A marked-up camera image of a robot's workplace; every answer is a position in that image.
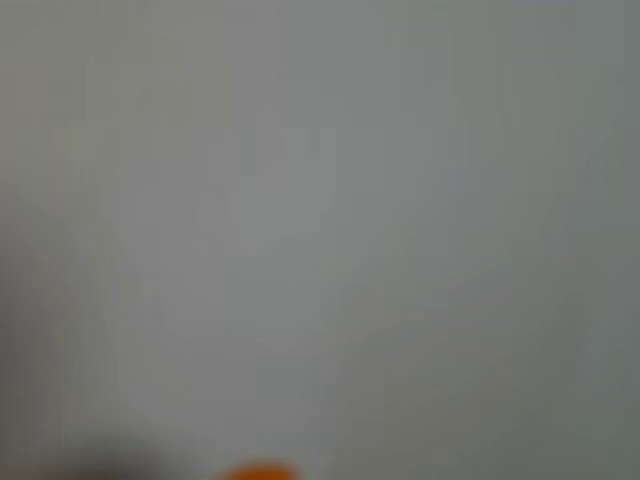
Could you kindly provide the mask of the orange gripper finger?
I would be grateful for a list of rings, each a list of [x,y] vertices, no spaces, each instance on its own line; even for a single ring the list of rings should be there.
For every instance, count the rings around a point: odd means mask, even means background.
[[[298,470],[287,463],[274,460],[253,461],[230,467],[214,477],[215,480],[300,480]]]

